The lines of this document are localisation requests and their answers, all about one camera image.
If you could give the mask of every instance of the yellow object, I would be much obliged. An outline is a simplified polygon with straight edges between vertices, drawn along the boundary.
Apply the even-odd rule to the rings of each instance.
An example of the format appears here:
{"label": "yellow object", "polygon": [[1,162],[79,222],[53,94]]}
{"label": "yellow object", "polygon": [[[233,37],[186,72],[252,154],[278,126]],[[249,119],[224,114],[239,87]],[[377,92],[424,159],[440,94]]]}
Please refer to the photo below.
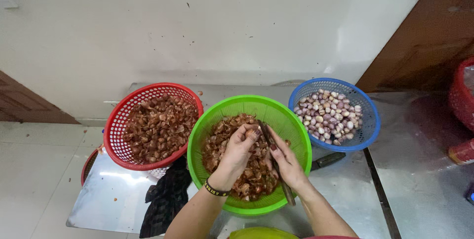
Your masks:
{"label": "yellow object", "polygon": [[230,233],[229,239],[298,239],[286,231],[268,227],[252,227]]}

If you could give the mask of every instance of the black cloth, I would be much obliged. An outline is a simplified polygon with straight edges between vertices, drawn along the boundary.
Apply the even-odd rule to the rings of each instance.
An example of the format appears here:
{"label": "black cloth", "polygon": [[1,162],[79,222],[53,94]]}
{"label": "black cloth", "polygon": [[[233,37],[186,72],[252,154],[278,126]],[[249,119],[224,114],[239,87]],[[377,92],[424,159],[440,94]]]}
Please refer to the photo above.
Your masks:
{"label": "black cloth", "polygon": [[171,221],[188,202],[187,188],[192,179],[186,169],[186,158],[178,158],[166,170],[166,174],[156,185],[150,186],[146,192],[145,203],[151,202],[143,219],[140,238],[148,238],[163,234]]}

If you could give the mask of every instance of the white floor tile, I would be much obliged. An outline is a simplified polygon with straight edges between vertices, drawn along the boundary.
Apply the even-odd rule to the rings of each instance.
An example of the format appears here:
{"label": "white floor tile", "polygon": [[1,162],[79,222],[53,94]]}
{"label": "white floor tile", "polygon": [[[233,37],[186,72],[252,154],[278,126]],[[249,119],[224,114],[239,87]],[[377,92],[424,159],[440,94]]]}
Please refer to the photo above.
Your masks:
{"label": "white floor tile", "polygon": [[0,122],[0,142],[78,146],[87,127],[75,124]]}
{"label": "white floor tile", "polygon": [[70,228],[66,220],[81,190],[80,174],[95,147],[79,147],[39,220],[32,239],[126,239],[127,233]]}
{"label": "white floor tile", "polygon": [[0,237],[30,238],[76,149],[0,143]]}
{"label": "white floor tile", "polygon": [[104,142],[102,127],[86,127],[87,133],[79,146],[99,147]]}
{"label": "white floor tile", "polygon": [[[127,239],[139,239],[140,235],[137,233],[129,233]],[[155,237],[150,237],[150,238],[155,238],[155,239],[162,239],[164,236],[158,235]]]}

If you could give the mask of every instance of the metal table surface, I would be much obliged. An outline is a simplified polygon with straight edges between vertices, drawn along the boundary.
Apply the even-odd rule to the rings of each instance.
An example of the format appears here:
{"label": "metal table surface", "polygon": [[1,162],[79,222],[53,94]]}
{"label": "metal table surface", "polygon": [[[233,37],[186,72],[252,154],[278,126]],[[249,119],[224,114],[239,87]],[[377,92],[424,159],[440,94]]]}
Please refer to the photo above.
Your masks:
{"label": "metal table surface", "polygon": [[474,206],[465,192],[473,165],[456,165],[447,148],[473,137],[447,108],[445,93],[369,94],[382,129],[369,147],[403,239],[472,238]]}
{"label": "metal table surface", "polygon": [[[130,91],[145,85],[133,84]],[[294,89],[275,86],[186,86],[195,93],[203,92],[200,98],[204,110],[226,97],[240,94],[263,95],[286,105]],[[330,153],[316,147],[312,150],[313,160]],[[309,179],[360,237],[390,238],[362,151],[348,153],[338,163],[311,172]],[[152,184],[156,184],[156,178],[147,172],[120,167],[104,152],[98,155],[92,166],[66,224],[77,228],[139,233],[149,206],[145,204],[145,193]],[[191,183],[188,188],[189,197],[196,192],[196,186]],[[222,211],[210,231],[210,236],[224,239],[234,230],[255,226],[275,227],[299,237],[312,235],[311,226],[297,198],[295,207],[285,206],[258,217],[244,217]]]}

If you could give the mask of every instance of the black wristband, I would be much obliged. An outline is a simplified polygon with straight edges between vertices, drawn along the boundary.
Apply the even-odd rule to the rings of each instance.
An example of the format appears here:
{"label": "black wristband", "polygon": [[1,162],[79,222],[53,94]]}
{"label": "black wristband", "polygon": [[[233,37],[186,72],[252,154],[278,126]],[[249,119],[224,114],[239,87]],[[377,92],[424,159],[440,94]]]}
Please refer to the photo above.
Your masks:
{"label": "black wristband", "polygon": [[208,183],[208,180],[209,180],[209,178],[207,178],[206,181],[204,182],[204,187],[206,188],[207,191],[209,191],[209,193],[211,193],[213,195],[216,195],[216,196],[228,196],[230,194],[230,190],[229,191],[219,191],[219,190],[216,190],[216,189],[210,187],[210,185]]}

